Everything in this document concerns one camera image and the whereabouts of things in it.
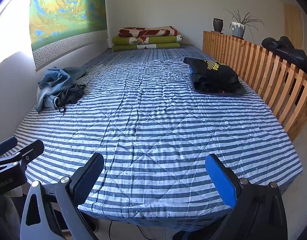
wooden bed rail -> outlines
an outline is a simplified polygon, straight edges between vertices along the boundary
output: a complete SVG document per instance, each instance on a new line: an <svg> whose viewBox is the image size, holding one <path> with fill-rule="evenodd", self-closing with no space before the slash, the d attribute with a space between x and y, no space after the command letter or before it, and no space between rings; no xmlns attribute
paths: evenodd
<svg viewBox="0 0 307 240"><path fill-rule="evenodd" d="M293 141L307 119L307 74L249 41L204 32L202 50L230 66L271 108Z"/></svg>

landscape painting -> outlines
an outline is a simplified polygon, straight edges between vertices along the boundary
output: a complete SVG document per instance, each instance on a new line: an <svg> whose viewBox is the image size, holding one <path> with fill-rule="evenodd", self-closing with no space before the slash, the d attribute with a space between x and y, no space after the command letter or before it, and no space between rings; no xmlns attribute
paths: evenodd
<svg viewBox="0 0 307 240"><path fill-rule="evenodd" d="M30 0L32 50L107 29L105 0Z"/></svg>

striped bedsheet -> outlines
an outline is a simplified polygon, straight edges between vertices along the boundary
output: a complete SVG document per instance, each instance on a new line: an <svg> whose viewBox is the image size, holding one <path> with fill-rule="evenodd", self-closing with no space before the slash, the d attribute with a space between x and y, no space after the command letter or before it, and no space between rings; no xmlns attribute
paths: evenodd
<svg viewBox="0 0 307 240"><path fill-rule="evenodd" d="M41 139L29 182L55 183L94 152L105 168L79 209L95 218L193 231L228 212L205 170L215 153L238 177L278 183L284 192L300 160L269 107L247 95L217 97L191 89L184 57L211 59L193 46L106 51L88 62L85 96L38 114L15 132L17 149Z"/></svg>

folded blanket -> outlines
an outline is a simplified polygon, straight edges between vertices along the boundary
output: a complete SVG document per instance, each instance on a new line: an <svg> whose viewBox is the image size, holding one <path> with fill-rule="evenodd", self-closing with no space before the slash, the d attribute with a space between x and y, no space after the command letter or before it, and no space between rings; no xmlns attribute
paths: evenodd
<svg viewBox="0 0 307 240"><path fill-rule="evenodd" d="M182 41L182 36L161 36L161 37L120 37L115 36L112 39L114 45L144 45L158 43L172 43Z"/></svg>
<svg viewBox="0 0 307 240"><path fill-rule="evenodd" d="M173 43L158 43L158 44L144 44L144 45L114 45L112 46L113 51L119 50L132 50L132 49L174 49L180 48L179 42Z"/></svg>
<svg viewBox="0 0 307 240"><path fill-rule="evenodd" d="M122 28L119 31L120 37L154 37L154 36L177 36L178 32L172 26L158 28Z"/></svg>

quilted mattress cover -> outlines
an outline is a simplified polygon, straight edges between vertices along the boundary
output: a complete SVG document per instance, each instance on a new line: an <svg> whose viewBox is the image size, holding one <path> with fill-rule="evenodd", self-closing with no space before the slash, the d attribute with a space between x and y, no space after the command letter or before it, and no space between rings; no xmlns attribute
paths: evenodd
<svg viewBox="0 0 307 240"><path fill-rule="evenodd" d="M205 170L210 153L238 177L275 181L284 192L302 166L269 107L244 82L240 97L194 92L184 57L212 59L185 45L107 50L85 64L87 87L76 105L64 115L32 109L15 132L17 149L36 139L45 145L28 165L28 181L55 183L98 152L105 168L80 210L186 231L229 210Z"/></svg>

